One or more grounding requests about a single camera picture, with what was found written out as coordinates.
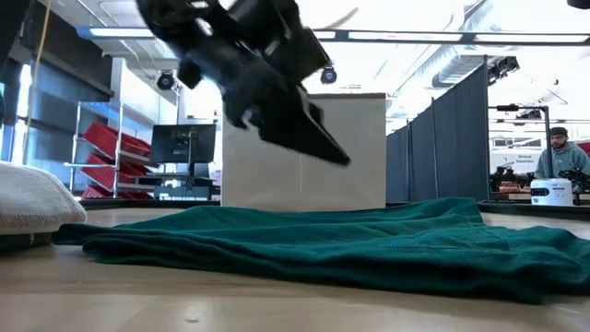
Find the white round appliance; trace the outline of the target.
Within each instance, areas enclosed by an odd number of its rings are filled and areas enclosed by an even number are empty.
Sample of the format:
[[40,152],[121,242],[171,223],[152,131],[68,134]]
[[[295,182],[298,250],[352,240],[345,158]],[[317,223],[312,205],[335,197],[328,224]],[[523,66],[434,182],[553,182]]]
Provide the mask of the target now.
[[530,184],[531,204],[572,207],[572,183],[564,178],[535,179]]

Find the black aluminium table frame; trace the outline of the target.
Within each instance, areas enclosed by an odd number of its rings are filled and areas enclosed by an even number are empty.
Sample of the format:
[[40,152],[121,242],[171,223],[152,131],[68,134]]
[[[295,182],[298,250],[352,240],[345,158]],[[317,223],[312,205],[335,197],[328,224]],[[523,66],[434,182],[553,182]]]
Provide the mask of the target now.
[[[82,207],[86,210],[115,208],[179,208],[188,209],[200,206],[218,206],[214,201],[167,201],[167,200],[128,200],[128,199],[82,199]],[[590,222],[590,206],[553,207],[533,206],[529,204],[499,203],[482,201],[478,203],[480,212],[491,214],[520,215],[553,219],[580,220]]]

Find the white towel with red checks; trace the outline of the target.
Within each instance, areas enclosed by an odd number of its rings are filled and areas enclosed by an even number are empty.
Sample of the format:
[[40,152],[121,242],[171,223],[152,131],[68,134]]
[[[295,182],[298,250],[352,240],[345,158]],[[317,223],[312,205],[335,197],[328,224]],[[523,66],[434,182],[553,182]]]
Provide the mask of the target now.
[[86,220],[86,210],[55,175],[0,161],[0,235],[54,232]]

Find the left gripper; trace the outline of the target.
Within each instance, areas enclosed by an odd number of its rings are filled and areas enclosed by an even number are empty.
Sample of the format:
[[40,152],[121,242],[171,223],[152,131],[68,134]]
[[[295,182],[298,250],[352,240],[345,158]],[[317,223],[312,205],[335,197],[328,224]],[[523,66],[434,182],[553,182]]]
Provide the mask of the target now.
[[152,34],[180,60],[178,78],[193,87],[213,81],[227,121],[256,127],[267,143],[340,166],[350,156],[324,126],[323,110],[298,80],[283,74],[272,53],[294,40],[294,0],[136,0]]

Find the black metal stand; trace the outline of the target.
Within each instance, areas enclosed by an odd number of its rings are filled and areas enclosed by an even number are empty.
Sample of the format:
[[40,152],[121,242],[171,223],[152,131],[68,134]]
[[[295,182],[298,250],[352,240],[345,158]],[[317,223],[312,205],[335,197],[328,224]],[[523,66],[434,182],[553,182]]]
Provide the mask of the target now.
[[543,121],[545,126],[545,134],[546,134],[546,151],[547,151],[547,177],[554,178],[554,171],[553,171],[553,158],[551,155],[551,143],[550,143],[550,122],[549,122],[549,107],[547,105],[538,105],[538,106],[523,106],[517,105],[514,103],[507,104],[507,105],[495,105],[489,106],[489,109],[496,110],[499,112],[514,112],[517,113],[519,111],[540,111],[543,113]]

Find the dark green towel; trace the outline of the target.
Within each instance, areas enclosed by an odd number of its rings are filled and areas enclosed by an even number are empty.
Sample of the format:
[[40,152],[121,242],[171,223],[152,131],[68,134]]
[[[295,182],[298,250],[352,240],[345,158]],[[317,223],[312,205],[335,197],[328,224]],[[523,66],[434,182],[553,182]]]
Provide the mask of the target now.
[[590,240],[489,225],[468,198],[350,211],[199,206],[113,227],[65,224],[53,242],[104,264],[528,304],[590,296]]

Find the person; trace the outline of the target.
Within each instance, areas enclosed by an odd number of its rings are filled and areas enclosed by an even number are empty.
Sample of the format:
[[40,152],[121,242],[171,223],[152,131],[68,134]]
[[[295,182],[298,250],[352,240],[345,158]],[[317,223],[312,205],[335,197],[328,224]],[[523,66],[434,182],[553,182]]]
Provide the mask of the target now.
[[550,150],[543,150],[537,162],[535,170],[536,179],[549,178],[548,153],[551,153],[553,175],[559,176],[560,172],[580,170],[590,175],[590,158],[574,142],[569,141],[568,131],[564,127],[556,126],[549,130]]

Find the metal shelf rack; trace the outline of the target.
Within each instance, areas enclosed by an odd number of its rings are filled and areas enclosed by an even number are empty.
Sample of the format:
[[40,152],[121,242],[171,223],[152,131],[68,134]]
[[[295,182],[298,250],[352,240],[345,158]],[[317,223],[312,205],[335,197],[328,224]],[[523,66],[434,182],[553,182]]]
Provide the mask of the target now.
[[80,101],[69,169],[68,189],[84,199],[151,199],[155,185],[145,137],[154,122],[121,101]]

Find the black monitor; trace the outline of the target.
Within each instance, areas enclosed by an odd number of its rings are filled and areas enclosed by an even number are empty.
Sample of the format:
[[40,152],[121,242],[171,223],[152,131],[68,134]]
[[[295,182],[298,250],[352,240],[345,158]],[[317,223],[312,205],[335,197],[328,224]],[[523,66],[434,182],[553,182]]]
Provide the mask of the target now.
[[209,163],[214,159],[214,124],[159,124],[152,130],[153,163]]

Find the dark grey room divider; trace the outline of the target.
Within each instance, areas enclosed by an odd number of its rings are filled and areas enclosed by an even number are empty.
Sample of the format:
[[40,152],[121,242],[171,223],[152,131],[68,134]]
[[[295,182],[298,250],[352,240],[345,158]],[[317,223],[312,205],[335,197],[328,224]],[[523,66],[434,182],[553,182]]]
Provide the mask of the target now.
[[386,137],[386,201],[489,196],[487,68],[479,66]]

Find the black equipment on pole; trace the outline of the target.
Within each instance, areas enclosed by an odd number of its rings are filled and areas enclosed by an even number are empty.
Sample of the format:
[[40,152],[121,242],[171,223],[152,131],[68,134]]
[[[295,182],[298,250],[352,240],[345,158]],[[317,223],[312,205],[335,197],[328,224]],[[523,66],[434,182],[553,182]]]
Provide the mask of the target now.
[[499,59],[488,67],[488,85],[494,85],[519,69],[520,65],[515,56],[507,56]]

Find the black overhead light bar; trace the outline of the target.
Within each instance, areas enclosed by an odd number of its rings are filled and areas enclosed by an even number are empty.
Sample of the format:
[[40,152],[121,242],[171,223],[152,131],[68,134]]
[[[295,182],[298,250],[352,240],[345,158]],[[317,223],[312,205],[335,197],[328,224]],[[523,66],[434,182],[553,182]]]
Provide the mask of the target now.
[[[590,33],[474,32],[474,31],[386,31],[314,30],[320,42],[411,43],[482,46],[590,47]],[[153,40],[147,28],[77,27],[85,40]]]

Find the cardboard box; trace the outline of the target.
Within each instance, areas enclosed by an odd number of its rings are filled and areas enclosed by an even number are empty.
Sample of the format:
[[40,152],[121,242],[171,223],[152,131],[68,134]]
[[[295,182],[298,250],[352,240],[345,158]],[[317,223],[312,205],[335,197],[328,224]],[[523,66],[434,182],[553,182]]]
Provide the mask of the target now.
[[340,166],[262,140],[256,127],[222,126],[221,203],[277,211],[385,204],[385,96],[315,94],[324,127],[350,156]]

